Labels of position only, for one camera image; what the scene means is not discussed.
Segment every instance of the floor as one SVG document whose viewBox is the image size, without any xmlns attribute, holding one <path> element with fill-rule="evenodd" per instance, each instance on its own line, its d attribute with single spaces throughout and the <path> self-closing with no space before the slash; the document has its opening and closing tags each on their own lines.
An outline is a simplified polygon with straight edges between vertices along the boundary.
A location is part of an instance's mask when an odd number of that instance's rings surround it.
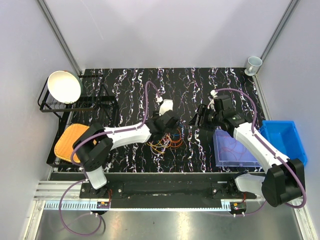
<svg viewBox="0 0 320 240">
<path fill-rule="evenodd" d="M 252 77 L 244 68 L 137 68 L 137 69 L 86 69 L 85 75 L 100 75 L 98 84 L 105 82 L 110 95 L 119 104 L 119 126 L 141 122 L 144 115 L 144 85 L 152 81 L 164 99 L 173 100 L 174 111 L 181 117 L 183 144 L 177 149 L 167 149 L 164 154 L 154 154 L 151 147 L 136 143 L 115 149 L 106 163 L 105 172 L 118 173 L 198 173 L 198 172 L 257 172 L 258 167 L 216 167 L 213 133 L 188 126 L 198 105 L 208 104 L 213 89 L 235 88 L 247 93 L 255 102 L 258 113 L 256 127 L 265 119 Z M 231 95 L 240 113 L 253 117 L 250 102 L 237 93 Z M 149 90 L 149 112 L 156 109 L 155 91 Z M 82 119 L 78 123 L 94 123 L 95 119 Z M 62 172 L 77 171 L 73 168 Z"/>
<path fill-rule="evenodd" d="M 258 208 L 248 202 L 248 212 Z M 80 233 L 90 233 L 98 226 L 93 216 L 83 211 L 63 212 L 69 227 Z M 266 205 L 255 215 L 233 218 L 215 216 L 208 212 L 110 211 L 103 215 L 103 226 L 91 240 L 302 240 L 292 208 Z M 62 229 L 58 211 L 45 210 L 38 229 L 37 240 L 84 239 Z"/>
</svg>

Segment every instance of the marble pattern surface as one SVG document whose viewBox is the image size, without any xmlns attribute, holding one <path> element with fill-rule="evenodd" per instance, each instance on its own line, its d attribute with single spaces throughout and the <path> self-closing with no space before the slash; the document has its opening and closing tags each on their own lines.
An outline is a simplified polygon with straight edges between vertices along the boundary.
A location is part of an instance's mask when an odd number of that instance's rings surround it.
<svg viewBox="0 0 320 240">
<path fill-rule="evenodd" d="M 258 122 L 265 119 L 252 77 L 244 74 L 244 68 L 136 68 L 136 69 L 87 69 L 101 74 L 109 94 L 119 104 L 118 126 L 129 126 L 142 121 L 145 112 L 144 86 L 152 81 L 164 99 L 173 100 L 174 111 L 181 117 L 183 144 L 163 155 L 153 154 L 150 146 L 135 143 L 116 148 L 105 166 L 105 172 L 229 172 L 259 171 L 259 168 L 216 167 L 213 148 L 213 133 L 188 126 L 199 104 L 208 104 L 208 95 L 213 89 L 235 88 L 247 93 L 257 107 Z M 149 91 L 149 113 L 156 109 L 155 91 Z M 230 95 L 239 112 L 253 117 L 250 102 L 238 93 Z"/>
</svg>

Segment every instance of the dish rack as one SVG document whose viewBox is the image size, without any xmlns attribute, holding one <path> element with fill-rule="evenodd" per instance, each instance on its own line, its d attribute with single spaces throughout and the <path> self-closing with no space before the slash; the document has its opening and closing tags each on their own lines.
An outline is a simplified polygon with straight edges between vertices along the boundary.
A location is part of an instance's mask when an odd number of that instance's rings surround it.
<svg viewBox="0 0 320 240">
<path fill-rule="evenodd" d="M 38 105 L 43 113 L 54 113 L 59 118 L 57 133 L 53 140 L 46 163 L 58 172 L 77 172 L 77 166 L 56 157 L 54 149 L 65 129 L 71 124 L 91 126 L 100 123 L 104 127 L 115 127 L 119 122 L 119 106 L 115 96 L 109 95 L 104 83 L 105 77 L 98 71 L 85 70 L 78 77 L 82 81 L 83 90 L 80 98 L 73 103 L 63 103 L 55 100 L 50 94 L 45 81 Z"/>
</svg>

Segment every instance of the white mug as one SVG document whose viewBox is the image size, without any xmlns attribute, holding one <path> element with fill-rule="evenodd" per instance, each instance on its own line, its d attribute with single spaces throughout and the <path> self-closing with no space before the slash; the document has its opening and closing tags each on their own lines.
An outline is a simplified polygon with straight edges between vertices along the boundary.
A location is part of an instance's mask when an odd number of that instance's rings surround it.
<svg viewBox="0 0 320 240">
<path fill-rule="evenodd" d="M 262 60 L 257 56 L 251 56 L 246 63 L 246 69 L 244 73 L 248 76 L 253 76 L 257 73 L 258 69 L 262 65 Z"/>
</svg>

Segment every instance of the white wall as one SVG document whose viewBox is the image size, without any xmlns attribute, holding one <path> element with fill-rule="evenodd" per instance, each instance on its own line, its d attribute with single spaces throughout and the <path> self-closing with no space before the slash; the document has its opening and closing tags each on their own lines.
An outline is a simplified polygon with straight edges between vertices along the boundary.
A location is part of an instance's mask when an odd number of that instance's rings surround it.
<svg viewBox="0 0 320 240">
<path fill-rule="evenodd" d="M 244 67 L 289 0 L 46 0 L 85 68 Z"/>
<path fill-rule="evenodd" d="M 320 1 L 301 0 L 258 73 L 273 120 L 294 120 L 308 157 L 307 206 L 320 236 Z"/>
<path fill-rule="evenodd" d="M 17 240 L 58 127 L 38 95 L 51 72 L 72 68 L 35 0 L 0 6 L 0 238 Z"/>
</svg>

